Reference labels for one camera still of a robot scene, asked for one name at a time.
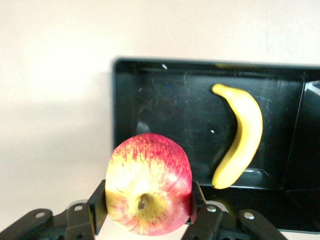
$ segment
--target scratch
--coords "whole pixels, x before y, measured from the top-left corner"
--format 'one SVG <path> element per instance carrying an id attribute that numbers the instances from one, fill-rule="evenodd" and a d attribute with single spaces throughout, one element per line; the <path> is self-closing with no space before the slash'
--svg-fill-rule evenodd
<path id="1" fill-rule="evenodd" d="M 264 149 L 267 149 L 267 148 L 270 148 L 270 147 L 273 147 L 276 145 L 278 145 L 278 144 L 277 143 L 261 144 L 259 149 L 264 150 Z"/>
<path id="2" fill-rule="evenodd" d="M 268 102 L 266 103 L 266 109 L 269 111 L 270 114 L 272 114 L 272 115 L 274 114 L 274 113 L 270 110 Z"/>
<path id="3" fill-rule="evenodd" d="M 269 99 L 269 98 L 265 98 L 265 97 L 262 97 L 262 96 L 258 96 L 258 95 L 253 95 L 255 98 L 257 99 L 261 99 L 261 100 L 264 100 L 266 102 L 269 102 L 269 103 L 272 103 L 272 100 Z"/>
<path id="4" fill-rule="evenodd" d="M 116 190 L 118 190 L 120 193 L 124 193 L 123 191 L 121 191 L 120 189 L 118 189 L 117 187 L 115 188 Z"/>
<path id="5" fill-rule="evenodd" d="M 187 84 L 186 75 L 187 75 L 187 72 L 185 72 L 184 75 L 183 75 L 183 83 L 184 83 L 184 85 Z"/>

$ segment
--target metal rivet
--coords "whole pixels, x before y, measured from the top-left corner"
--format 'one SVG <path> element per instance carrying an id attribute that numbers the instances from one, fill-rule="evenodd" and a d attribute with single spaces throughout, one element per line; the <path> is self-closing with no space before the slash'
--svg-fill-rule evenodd
<path id="1" fill-rule="evenodd" d="M 208 210 L 208 212 L 212 212 L 212 213 L 217 211 L 216 207 L 213 205 L 206 206 L 206 209 Z"/>
<path id="2" fill-rule="evenodd" d="M 34 215 L 37 219 L 42 218 L 44 215 L 46 215 L 43 211 L 38 212 L 36 215 Z"/>
<path id="3" fill-rule="evenodd" d="M 83 207 L 81 205 L 77 205 L 77 206 L 74 207 L 74 210 L 75 211 L 80 211 L 80 210 L 82 210 L 82 208 Z"/>
<path id="4" fill-rule="evenodd" d="M 246 219 L 249 219 L 249 220 L 253 220 L 255 219 L 255 216 L 251 213 L 251 212 L 248 212 L 246 211 L 243 216 L 246 218 Z"/>

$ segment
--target black metal bracket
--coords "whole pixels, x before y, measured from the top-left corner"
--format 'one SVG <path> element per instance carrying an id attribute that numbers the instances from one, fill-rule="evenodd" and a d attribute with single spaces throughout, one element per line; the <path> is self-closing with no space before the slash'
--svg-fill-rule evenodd
<path id="1" fill-rule="evenodd" d="M 107 217 L 103 180 L 87 202 L 74 203 L 53 216 L 49 209 L 28 212 L 4 231 L 0 240 L 94 240 Z M 197 181 L 192 182 L 190 224 L 182 240 L 285 240 L 264 216 L 241 210 L 237 216 L 206 204 Z"/>
<path id="2" fill-rule="evenodd" d="M 105 182 L 86 203 L 75 203 L 58 215 L 43 208 L 28 212 L 0 232 L 0 240 L 94 240 L 107 217 Z"/>
<path id="3" fill-rule="evenodd" d="M 192 183 L 190 222 L 181 240 L 286 240 L 255 210 L 241 210 L 232 216 L 213 204 L 206 204 L 197 182 Z"/>

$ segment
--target red apple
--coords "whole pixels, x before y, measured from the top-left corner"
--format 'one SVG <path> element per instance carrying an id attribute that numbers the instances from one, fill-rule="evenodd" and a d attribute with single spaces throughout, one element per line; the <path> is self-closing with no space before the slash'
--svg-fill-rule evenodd
<path id="1" fill-rule="evenodd" d="M 105 177 L 109 216 L 140 235 L 164 235 L 190 216 L 192 173 L 185 151 L 171 139 L 146 133 L 121 143 Z"/>

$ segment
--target bolt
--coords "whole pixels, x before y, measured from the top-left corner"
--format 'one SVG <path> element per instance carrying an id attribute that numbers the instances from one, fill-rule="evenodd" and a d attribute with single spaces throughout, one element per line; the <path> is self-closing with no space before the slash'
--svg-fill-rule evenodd
<path id="1" fill-rule="evenodd" d="M 214 205 L 208 205 L 208 206 L 206 206 L 206 209 L 211 213 L 214 213 L 217 211 L 217 209 Z"/>
<path id="2" fill-rule="evenodd" d="M 246 218 L 246 219 L 249 219 L 249 220 L 253 220 L 255 219 L 255 216 L 251 213 L 251 212 L 248 212 L 246 211 L 243 216 Z"/>
<path id="3" fill-rule="evenodd" d="M 35 218 L 39 219 L 39 218 L 42 218 L 44 215 L 46 215 L 43 211 L 41 212 L 38 212 L 35 216 Z"/>

